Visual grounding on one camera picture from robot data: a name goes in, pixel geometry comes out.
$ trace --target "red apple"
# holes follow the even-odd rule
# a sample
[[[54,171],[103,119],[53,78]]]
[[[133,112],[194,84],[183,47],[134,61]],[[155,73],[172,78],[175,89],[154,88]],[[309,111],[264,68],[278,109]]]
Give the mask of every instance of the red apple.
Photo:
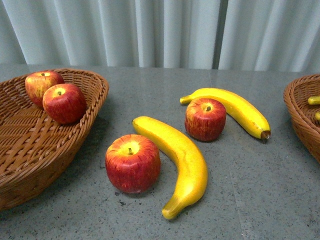
[[[26,94],[31,102],[43,109],[43,97],[50,87],[65,83],[63,77],[55,71],[38,71],[25,78]]]
[[[107,176],[124,193],[142,193],[160,174],[159,149],[147,137],[127,134],[115,140],[105,153]]]
[[[49,117],[60,124],[71,124],[80,120],[87,110],[83,92],[73,83],[50,87],[45,91],[42,103]]]
[[[200,141],[216,140],[226,124],[225,106],[211,98],[196,98],[185,110],[184,127],[187,133]]]

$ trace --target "curtain fold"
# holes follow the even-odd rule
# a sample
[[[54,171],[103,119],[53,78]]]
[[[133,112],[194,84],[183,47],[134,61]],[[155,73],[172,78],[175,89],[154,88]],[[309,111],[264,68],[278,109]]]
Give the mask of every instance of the curtain fold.
[[[320,1],[229,0],[219,69],[319,71]]]
[[[0,63],[317,72],[319,12],[319,0],[0,0]]]

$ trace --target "banana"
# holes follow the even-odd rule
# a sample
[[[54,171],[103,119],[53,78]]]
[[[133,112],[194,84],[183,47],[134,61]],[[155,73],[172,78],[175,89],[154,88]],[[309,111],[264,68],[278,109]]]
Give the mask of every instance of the banana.
[[[315,120],[320,121],[320,111],[317,111],[317,112],[314,114],[314,118],[315,118]]]
[[[210,98],[221,102],[226,112],[250,135],[262,140],[269,139],[271,130],[267,119],[243,97],[225,89],[207,87],[181,97],[180,103],[188,104],[196,98]]]
[[[204,195],[208,182],[206,161],[186,135],[162,121],[140,116],[132,121],[132,125],[138,134],[153,141],[177,167],[174,193],[162,209],[166,219],[173,219]]]
[[[309,105],[318,105],[320,104],[320,96],[311,96],[308,98]]]

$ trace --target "granite surface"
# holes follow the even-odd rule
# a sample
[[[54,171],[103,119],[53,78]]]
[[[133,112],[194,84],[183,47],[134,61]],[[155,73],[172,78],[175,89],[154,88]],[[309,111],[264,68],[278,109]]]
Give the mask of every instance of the granite surface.
[[[0,81],[68,66],[1,64]],[[320,239],[320,165],[292,129],[286,85],[307,73],[77,66],[110,84],[95,123],[67,170],[36,198],[0,212],[1,240],[282,240]],[[162,152],[157,183],[142,194],[115,189],[105,153],[134,134],[133,118],[159,119],[186,133],[179,98],[198,88],[233,91],[268,119],[266,144],[230,116],[218,140],[193,140],[208,166],[203,198],[174,220],[161,209],[177,179]]]

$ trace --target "brown wicker basket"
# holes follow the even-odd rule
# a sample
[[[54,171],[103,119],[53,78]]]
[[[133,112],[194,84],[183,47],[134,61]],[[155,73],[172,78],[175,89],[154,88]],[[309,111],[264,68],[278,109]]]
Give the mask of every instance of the brown wicker basket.
[[[80,87],[86,113],[79,122],[60,125],[29,100],[30,73],[0,82],[0,211],[36,197],[64,172],[108,95],[107,80],[95,72],[51,70]]]
[[[320,74],[313,74],[290,82],[284,90],[283,99],[295,133],[320,163],[320,122],[315,119],[320,105],[308,104],[308,98],[317,95],[320,95]]]

